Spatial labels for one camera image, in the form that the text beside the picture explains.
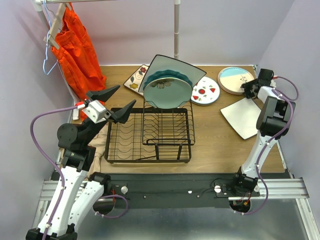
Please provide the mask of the blue and cream round plate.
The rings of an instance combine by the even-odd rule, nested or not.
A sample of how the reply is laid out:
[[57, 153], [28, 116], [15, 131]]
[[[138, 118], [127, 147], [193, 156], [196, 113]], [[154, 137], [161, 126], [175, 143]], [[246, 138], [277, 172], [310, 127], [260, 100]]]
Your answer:
[[232, 94], [232, 95], [244, 95], [244, 91], [242, 92], [234, 92], [231, 90], [226, 89], [225, 87], [223, 87], [222, 85], [220, 85], [220, 88], [223, 89], [226, 93]]

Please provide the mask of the watermelon round plate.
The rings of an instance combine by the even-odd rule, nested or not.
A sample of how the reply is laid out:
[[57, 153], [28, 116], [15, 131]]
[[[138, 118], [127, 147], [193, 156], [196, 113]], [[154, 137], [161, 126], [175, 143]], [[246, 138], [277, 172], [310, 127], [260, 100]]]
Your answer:
[[196, 105], [211, 105], [220, 97], [220, 86], [210, 77], [202, 77], [193, 87], [191, 102]]

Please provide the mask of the teal rimmed plate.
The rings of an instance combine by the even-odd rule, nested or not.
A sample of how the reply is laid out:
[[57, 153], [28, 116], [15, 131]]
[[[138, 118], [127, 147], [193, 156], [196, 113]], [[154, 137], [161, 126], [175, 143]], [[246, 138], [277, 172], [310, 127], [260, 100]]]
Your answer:
[[171, 69], [167, 69], [167, 70], [156, 71], [155, 73], [148, 76], [148, 78], [144, 82], [143, 87], [145, 88], [149, 83], [151, 83], [157, 79], [161, 79], [161, 78], [177, 78], [177, 79], [185, 81], [191, 87], [193, 86], [192, 81], [185, 74], [182, 74], [178, 71], [174, 71]]

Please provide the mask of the grey square plate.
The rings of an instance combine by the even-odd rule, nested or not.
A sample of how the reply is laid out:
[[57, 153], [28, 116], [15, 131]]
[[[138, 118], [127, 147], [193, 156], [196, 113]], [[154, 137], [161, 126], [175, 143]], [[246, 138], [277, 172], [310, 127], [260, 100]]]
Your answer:
[[256, 124], [261, 109], [252, 99], [243, 98], [220, 109], [220, 112], [243, 140], [247, 140], [258, 133]]

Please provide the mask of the flower square plate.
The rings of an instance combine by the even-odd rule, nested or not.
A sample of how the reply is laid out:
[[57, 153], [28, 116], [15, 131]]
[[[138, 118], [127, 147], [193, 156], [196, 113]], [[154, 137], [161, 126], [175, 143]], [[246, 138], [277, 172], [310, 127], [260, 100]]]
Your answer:
[[140, 85], [148, 70], [148, 65], [141, 65], [124, 83], [123, 86], [140, 96], [144, 96], [142, 92], [139, 92]]

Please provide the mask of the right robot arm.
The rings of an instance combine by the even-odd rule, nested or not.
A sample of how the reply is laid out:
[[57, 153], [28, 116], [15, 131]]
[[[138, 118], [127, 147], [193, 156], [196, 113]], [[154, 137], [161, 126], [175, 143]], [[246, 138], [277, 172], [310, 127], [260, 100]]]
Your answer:
[[262, 68], [258, 77], [241, 85], [248, 99], [259, 99], [263, 108], [256, 122], [257, 137], [254, 146], [244, 164], [234, 174], [230, 183], [230, 191], [234, 196], [251, 194], [261, 180], [261, 168], [278, 140], [285, 136], [290, 128], [296, 108], [295, 101], [299, 98], [298, 88], [293, 85], [296, 97], [290, 98], [282, 91], [272, 86], [272, 80], [281, 78], [273, 70]]

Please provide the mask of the large white square plate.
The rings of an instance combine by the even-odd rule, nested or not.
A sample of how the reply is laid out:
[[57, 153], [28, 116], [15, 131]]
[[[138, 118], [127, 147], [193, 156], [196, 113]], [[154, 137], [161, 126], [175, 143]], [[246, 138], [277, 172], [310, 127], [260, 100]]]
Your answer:
[[143, 88], [144, 88], [145, 82], [147, 81], [147, 78], [150, 75], [154, 74], [155, 72], [165, 71], [165, 70], [172, 70], [175, 72], [179, 72], [183, 75], [186, 75], [189, 78], [189, 80], [192, 82], [193, 87], [202, 77], [204, 77], [207, 74], [206, 71], [192, 64], [189, 64], [187, 62], [184, 62], [169, 56], [157, 54], [151, 61], [142, 79], [138, 92], [139, 93], [144, 92]]

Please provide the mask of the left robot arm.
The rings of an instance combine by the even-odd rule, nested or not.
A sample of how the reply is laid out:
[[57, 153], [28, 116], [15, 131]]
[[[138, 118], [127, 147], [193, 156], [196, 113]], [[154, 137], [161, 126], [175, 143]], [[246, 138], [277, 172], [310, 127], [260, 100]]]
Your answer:
[[101, 172], [89, 175], [94, 161], [96, 148], [90, 142], [106, 125], [128, 121], [136, 101], [113, 112], [105, 108], [104, 103], [120, 88], [115, 85], [100, 91], [88, 91], [84, 101], [74, 106], [42, 113], [42, 116], [60, 112], [81, 110], [86, 118], [80, 124], [64, 123], [57, 130], [58, 146], [64, 150], [63, 159], [58, 166], [40, 147], [34, 134], [34, 124], [39, 115], [30, 123], [30, 135], [40, 153], [53, 165], [59, 174], [56, 189], [45, 215], [36, 228], [28, 230], [27, 240], [75, 240], [79, 227], [99, 199], [124, 201], [124, 209], [129, 208], [124, 194], [115, 194], [111, 176]]

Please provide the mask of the mint green flower plate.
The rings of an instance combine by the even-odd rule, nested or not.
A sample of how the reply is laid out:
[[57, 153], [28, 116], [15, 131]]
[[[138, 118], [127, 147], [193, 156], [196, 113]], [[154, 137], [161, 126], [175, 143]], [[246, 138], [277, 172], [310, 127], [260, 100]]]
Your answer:
[[192, 96], [193, 84], [176, 77], [156, 79], [146, 85], [144, 100], [152, 107], [174, 109], [186, 104]]

